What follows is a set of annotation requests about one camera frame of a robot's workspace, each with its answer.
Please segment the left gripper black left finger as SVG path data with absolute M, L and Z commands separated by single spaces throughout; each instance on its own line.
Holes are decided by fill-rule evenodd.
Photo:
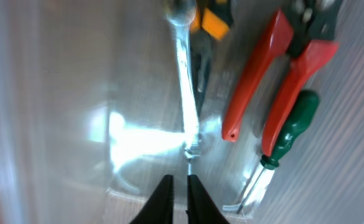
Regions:
M 165 175 L 130 224 L 173 224 L 174 177 Z

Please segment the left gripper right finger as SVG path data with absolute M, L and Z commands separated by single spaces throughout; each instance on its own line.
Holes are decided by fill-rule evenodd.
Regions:
M 187 176 L 186 213 L 189 224 L 230 224 L 196 175 Z

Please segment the green handled screwdriver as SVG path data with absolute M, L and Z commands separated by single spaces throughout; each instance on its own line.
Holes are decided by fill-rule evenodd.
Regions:
M 255 170 L 254 179 L 246 189 L 244 198 L 236 209 L 240 213 L 245 207 L 258 205 L 262 201 L 279 162 L 292 149 L 294 141 L 310 126 L 320 104 L 318 94 L 302 90 L 283 124 L 270 156 L 262 155 Z

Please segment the orange black needle-nose pliers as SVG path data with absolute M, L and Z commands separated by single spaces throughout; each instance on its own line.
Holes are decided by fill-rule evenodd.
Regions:
M 190 25 L 190 56 L 197 114 L 202 111 L 215 44 L 230 31 L 234 20 L 230 0 L 197 0 Z

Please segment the clear plastic container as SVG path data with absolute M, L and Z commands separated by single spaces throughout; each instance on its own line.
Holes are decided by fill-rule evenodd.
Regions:
M 260 203 L 239 213 L 288 68 L 277 58 L 237 142 L 223 114 L 280 1 L 237 1 L 216 44 L 200 156 L 184 155 L 175 50 L 160 1 L 0 1 L 0 223 L 129 223 L 166 174 L 187 222 L 187 173 L 231 223 L 364 223 L 364 1 L 344 1 L 321 98 Z

